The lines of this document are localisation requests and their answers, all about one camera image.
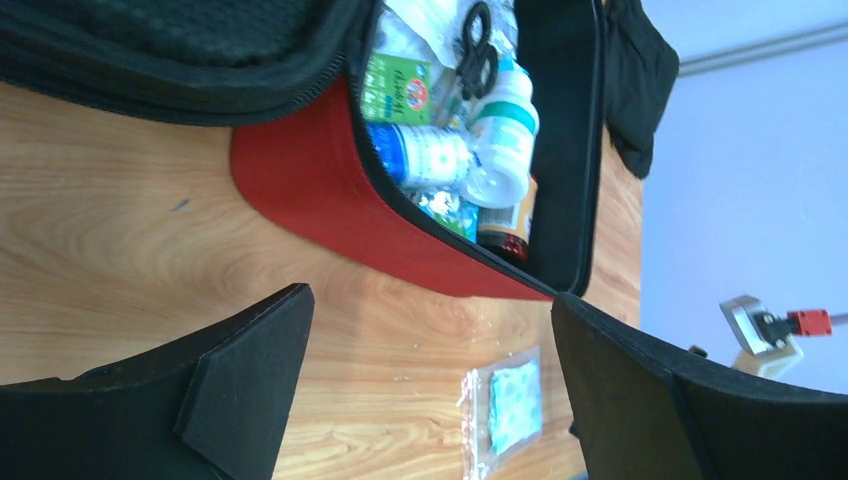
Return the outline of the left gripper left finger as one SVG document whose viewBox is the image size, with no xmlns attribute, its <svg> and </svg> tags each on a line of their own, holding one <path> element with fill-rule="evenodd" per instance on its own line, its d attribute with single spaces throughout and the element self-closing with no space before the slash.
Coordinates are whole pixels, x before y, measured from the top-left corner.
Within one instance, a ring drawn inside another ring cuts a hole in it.
<svg viewBox="0 0 848 480">
<path fill-rule="evenodd" d="M 315 299 L 293 284 L 76 378 L 1 389 L 5 479 L 269 479 Z"/>
</svg>

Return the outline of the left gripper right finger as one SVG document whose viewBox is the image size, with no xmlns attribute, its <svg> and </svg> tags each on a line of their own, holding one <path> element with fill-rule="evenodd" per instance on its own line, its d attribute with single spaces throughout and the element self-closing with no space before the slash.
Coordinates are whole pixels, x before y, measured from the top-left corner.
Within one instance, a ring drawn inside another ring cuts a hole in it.
<svg viewBox="0 0 848 480">
<path fill-rule="evenodd" d="M 551 310 L 592 479 L 843 479 L 847 398 L 759 378 L 569 293 Z"/>
</svg>

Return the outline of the teal blister pack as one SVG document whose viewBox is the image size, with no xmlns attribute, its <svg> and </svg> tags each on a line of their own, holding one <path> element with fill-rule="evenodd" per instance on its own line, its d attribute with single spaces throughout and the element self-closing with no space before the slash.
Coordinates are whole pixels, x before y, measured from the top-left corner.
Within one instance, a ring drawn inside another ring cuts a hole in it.
<svg viewBox="0 0 848 480">
<path fill-rule="evenodd" d="M 540 347 L 467 371 L 461 388 L 463 477 L 486 479 L 542 436 Z"/>
</svg>

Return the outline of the red black medicine kit case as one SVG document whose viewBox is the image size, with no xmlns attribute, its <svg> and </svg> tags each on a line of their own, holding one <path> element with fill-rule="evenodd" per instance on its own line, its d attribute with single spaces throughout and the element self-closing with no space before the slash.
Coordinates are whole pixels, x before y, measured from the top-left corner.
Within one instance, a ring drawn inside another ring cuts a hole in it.
<svg viewBox="0 0 848 480">
<path fill-rule="evenodd" d="M 358 107 L 375 1 L 5 1 L 1 77 L 154 121 L 229 126 L 231 172 L 277 225 L 451 296 L 581 295 L 603 128 L 598 1 L 519 1 L 517 57 L 541 130 L 529 257 L 438 225 L 382 167 Z"/>
</svg>

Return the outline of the blue labelled bandage roll bag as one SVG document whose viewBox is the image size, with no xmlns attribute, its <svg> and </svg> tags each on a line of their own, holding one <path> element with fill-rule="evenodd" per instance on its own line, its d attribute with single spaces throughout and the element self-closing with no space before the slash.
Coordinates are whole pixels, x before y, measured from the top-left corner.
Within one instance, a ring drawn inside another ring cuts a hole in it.
<svg viewBox="0 0 848 480">
<path fill-rule="evenodd" d="M 466 136 L 458 130 L 372 122 L 366 130 L 383 168 L 400 188 L 457 186 L 474 163 Z"/>
</svg>

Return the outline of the small green medicine box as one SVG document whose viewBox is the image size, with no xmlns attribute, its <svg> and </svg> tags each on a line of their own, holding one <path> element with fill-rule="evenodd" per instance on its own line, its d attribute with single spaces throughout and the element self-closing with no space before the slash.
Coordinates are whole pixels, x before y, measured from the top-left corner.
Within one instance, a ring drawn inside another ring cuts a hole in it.
<svg viewBox="0 0 848 480">
<path fill-rule="evenodd" d="M 360 108 L 370 122 L 429 124 L 430 63 L 373 53 L 364 75 Z"/>
</svg>

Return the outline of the black handled scissors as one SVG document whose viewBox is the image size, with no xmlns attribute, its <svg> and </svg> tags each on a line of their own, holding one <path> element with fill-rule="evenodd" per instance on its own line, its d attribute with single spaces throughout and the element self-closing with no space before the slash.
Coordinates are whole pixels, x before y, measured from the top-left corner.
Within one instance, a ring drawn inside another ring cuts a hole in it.
<svg viewBox="0 0 848 480">
<path fill-rule="evenodd" d="M 461 28 L 462 56 L 455 69 L 463 101 L 481 99 L 494 88 L 498 74 L 498 51 L 490 43 L 492 17 L 485 1 L 467 11 Z"/>
</svg>

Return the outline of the white gauze packet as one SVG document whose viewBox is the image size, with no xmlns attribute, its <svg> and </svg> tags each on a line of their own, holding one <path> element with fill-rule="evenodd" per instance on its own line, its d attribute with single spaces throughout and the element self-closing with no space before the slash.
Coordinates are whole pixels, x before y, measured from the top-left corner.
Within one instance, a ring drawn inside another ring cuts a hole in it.
<svg viewBox="0 0 848 480">
<path fill-rule="evenodd" d="M 448 68 L 459 65 L 464 54 L 462 31 L 474 0 L 389 0 L 385 6 L 422 38 L 439 62 Z M 515 57 L 518 25 L 513 1 L 484 1 L 490 15 L 489 43 L 499 54 Z"/>
</svg>

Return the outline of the brown medicine bottle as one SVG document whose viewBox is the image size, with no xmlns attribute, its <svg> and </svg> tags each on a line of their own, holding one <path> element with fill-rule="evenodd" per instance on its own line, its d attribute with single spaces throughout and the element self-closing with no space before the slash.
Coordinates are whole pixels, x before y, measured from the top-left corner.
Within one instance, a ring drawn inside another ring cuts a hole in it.
<svg viewBox="0 0 848 480">
<path fill-rule="evenodd" d="M 529 256 L 537 191 L 537 181 L 530 176 L 528 192 L 519 203 L 500 209 L 481 208 L 476 243 L 512 265 L 524 266 Z"/>
</svg>

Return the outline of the teal packet in case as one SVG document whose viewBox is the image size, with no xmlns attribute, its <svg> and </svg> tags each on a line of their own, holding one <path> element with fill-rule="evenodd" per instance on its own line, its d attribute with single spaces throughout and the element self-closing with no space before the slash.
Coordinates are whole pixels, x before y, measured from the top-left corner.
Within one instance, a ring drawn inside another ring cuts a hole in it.
<svg viewBox="0 0 848 480">
<path fill-rule="evenodd" d="M 480 207 L 453 190 L 412 191 L 409 200 L 431 219 L 462 238 L 475 243 Z"/>
</svg>

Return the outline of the white lotion bottle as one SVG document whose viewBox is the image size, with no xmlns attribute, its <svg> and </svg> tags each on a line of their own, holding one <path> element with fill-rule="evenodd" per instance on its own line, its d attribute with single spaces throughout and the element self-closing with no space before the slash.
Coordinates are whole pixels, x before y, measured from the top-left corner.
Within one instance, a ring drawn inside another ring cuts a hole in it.
<svg viewBox="0 0 848 480">
<path fill-rule="evenodd" d="M 502 60 L 493 89 L 474 103 L 467 122 L 473 163 L 461 193 L 470 202 L 500 209 L 528 193 L 540 129 L 532 96 L 528 72 L 514 59 Z"/>
</svg>

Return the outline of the black folded cloth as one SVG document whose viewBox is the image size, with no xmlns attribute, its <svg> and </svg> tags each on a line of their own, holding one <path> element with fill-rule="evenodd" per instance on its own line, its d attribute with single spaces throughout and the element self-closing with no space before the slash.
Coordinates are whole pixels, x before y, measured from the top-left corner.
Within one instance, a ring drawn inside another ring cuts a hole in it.
<svg viewBox="0 0 848 480">
<path fill-rule="evenodd" d="M 639 180 L 649 175 L 654 139 L 679 75 L 680 58 L 639 0 L 605 3 L 605 119 L 612 145 Z"/>
</svg>

